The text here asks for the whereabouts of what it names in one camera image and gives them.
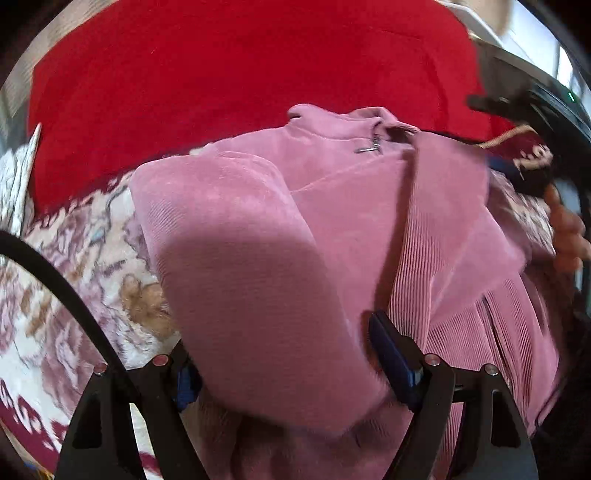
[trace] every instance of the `black cable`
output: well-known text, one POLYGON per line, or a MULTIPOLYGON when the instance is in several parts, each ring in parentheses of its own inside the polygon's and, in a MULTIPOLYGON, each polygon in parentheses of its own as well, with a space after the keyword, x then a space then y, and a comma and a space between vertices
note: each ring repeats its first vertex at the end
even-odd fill
POLYGON ((88 335, 88 338, 103 356, 105 362, 112 368, 116 382, 127 395, 129 401, 133 403, 138 401, 138 391, 129 378, 121 359, 113 350, 113 346, 109 343, 99 324, 96 323, 90 310, 74 288, 53 265, 25 242, 4 231, 0 231, 0 255, 4 255, 19 264, 56 296, 82 327, 85 334, 88 335))

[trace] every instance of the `white patterned fabric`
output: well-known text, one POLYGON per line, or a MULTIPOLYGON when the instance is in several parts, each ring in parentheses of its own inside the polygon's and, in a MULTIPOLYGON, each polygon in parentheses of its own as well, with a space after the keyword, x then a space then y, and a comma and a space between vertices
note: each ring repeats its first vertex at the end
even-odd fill
MULTIPOLYGON (((135 217, 130 176, 34 221, 24 235, 74 287, 128 369, 170 352, 179 340, 135 217)), ((63 305, 22 268, 0 267, 0 286, 0 421, 54 471, 74 409, 102 358, 63 305)), ((137 409, 132 421, 147 478, 158 479, 137 409)))
MULTIPOLYGON (((29 142, 8 150, 0 158, 0 229, 21 236, 33 218, 32 201, 27 194, 29 177, 37 152, 41 124, 37 125, 29 142)), ((0 258, 0 265, 5 260, 0 258)))

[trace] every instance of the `screw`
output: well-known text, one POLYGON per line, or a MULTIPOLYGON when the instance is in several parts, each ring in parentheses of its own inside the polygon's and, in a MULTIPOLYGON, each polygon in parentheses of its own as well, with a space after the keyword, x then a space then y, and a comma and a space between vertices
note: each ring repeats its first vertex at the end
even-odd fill
POLYGON ((95 367, 92 369, 92 371, 95 375, 98 375, 100 377, 103 373, 105 373, 107 371, 107 364, 95 365, 95 367))
POLYGON ((165 355, 164 353, 161 353, 160 355, 156 355, 152 359, 152 363, 157 367, 163 367, 164 365, 166 365, 168 363, 168 355, 165 355))
POLYGON ((439 358, 439 356, 435 355, 434 353, 428 353, 427 355, 425 355, 425 362, 427 363, 427 365, 436 367, 441 363, 441 358, 439 358))
POLYGON ((495 367, 493 364, 486 364, 484 366, 484 371, 492 377, 499 374, 499 369, 495 367))

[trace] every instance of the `red blanket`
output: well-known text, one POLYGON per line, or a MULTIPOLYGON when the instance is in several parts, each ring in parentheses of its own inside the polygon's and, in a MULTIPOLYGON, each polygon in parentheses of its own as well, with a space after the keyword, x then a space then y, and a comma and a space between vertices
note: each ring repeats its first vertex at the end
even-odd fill
POLYGON ((31 194, 52 212, 144 161, 282 125, 303 102, 381 105, 485 140, 499 128, 465 106, 479 89, 466 30, 433 0, 119 0, 35 68, 31 194))

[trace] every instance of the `jacket sleeve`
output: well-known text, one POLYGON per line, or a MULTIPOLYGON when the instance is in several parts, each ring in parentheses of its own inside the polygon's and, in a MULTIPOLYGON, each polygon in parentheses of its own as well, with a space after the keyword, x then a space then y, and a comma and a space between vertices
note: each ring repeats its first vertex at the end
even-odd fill
POLYGON ((348 331, 283 178, 255 155, 207 151, 141 166, 138 219, 183 341, 215 399, 340 434, 387 386, 348 331))

